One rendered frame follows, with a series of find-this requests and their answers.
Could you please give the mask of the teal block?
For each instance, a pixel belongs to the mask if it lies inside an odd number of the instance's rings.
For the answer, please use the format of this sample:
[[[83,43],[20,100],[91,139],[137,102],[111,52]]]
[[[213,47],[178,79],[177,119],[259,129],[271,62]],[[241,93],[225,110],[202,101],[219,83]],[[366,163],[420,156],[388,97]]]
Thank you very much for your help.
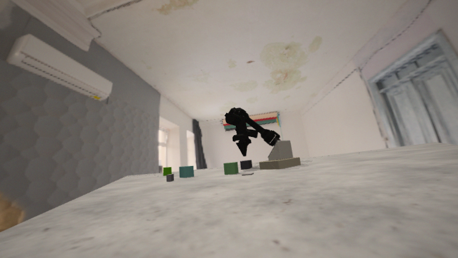
[[[182,166],[182,167],[179,167],[179,170],[180,170],[180,177],[182,178],[184,177],[188,178],[188,177],[194,176],[193,166],[188,166],[188,167]]]

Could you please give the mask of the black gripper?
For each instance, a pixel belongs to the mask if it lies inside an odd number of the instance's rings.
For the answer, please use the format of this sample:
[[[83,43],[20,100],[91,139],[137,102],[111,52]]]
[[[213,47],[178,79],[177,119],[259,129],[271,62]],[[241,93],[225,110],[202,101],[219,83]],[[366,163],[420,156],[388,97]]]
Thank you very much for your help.
[[[238,126],[236,127],[235,131],[236,135],[232,137],[233,141],[235,142],[239,140],[239,142],[236,144],[239,147],[242,155],[246,157],[247,147],[251,143],[249,136],[246,136],[246,126]]]

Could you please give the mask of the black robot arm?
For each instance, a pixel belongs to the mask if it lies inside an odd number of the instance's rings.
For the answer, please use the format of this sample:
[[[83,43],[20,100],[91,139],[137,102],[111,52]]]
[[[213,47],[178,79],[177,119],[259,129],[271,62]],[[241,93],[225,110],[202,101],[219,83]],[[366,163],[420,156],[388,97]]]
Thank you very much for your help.
[[[281,141],[280,135],[272,130],[267,130],[261,127],[258,123],[249,118],[248,113],[242,108],[231,108],[229,113],[225,114],[225,121],[230,125],[246,126],[248,123],[255,130],[247,129],[246,127],[246,136],[257,138],[258,132],[261,134],[262,139],[270,146],[275,146],[277,141]],[[275,136],[276,135],[276,136]],[[271,142],[272,141],[272,142]],[[271,142],[271,143],[270,143]]]

